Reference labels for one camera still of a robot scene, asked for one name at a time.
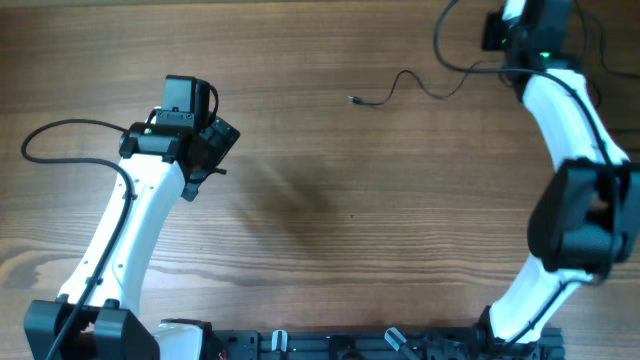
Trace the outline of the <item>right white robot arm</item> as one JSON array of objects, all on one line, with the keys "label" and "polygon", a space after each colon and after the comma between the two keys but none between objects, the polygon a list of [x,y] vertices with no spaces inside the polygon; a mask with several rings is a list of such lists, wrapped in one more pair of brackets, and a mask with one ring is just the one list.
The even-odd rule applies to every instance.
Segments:
[{"label": "right white robot arm", "polygon": [[504,51],[555,171],[529,219],[528,258],[488,309],[488,337],[500,352],[538,342],[574,291],[603,282],[629,258],[639,233],[639,167],[600,121],[576,59],[561,52],[572,8],[508,1],[485,23],[482,47]]}]

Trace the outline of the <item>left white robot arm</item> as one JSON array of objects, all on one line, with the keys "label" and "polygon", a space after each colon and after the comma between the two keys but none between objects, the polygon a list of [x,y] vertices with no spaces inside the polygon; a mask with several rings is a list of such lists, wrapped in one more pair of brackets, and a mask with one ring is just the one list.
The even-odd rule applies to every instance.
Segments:
[{"label": "left white robot arm", "polygon": [[163,224],[193,201],[240,133],[218,117],[219,95],[195,77],[169,75],[163,99],[121,131],[107,208],[81,262],[52,301],[33,301],[24,332],[36,359],[223,359],[208,322],[169,319],[151,331],[139,319],[145,274]]}]

